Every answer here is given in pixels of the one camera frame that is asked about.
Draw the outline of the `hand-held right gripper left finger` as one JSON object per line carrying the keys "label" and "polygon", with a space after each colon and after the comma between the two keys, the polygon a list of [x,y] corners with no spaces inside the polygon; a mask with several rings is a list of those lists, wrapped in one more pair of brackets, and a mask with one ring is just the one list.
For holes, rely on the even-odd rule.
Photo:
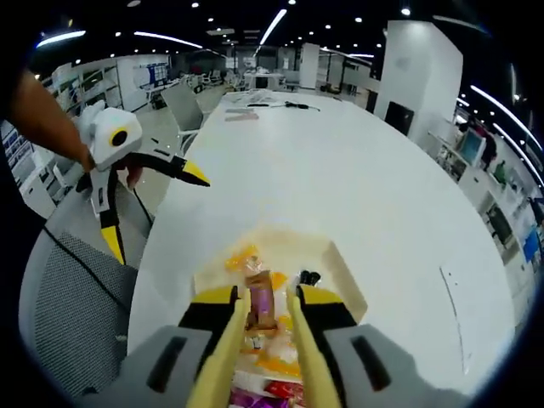
{"label": "hand-held right gripper left finger", "polygon": [[201,292],[176,326],[163,326],[122,362],[84,407],[226,407],[241,346],[237,286]]}

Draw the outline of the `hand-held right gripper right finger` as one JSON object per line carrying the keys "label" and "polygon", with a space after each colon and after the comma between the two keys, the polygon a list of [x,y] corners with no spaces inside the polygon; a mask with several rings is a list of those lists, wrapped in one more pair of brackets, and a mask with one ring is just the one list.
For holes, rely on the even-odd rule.
{"label": "hand-held right gripper right finger", "polygon": [[436,388],[414,358],[371,325],[359,325],[334,292],[299,285],[294,341],[309,407],[465,407],[465,395]]}

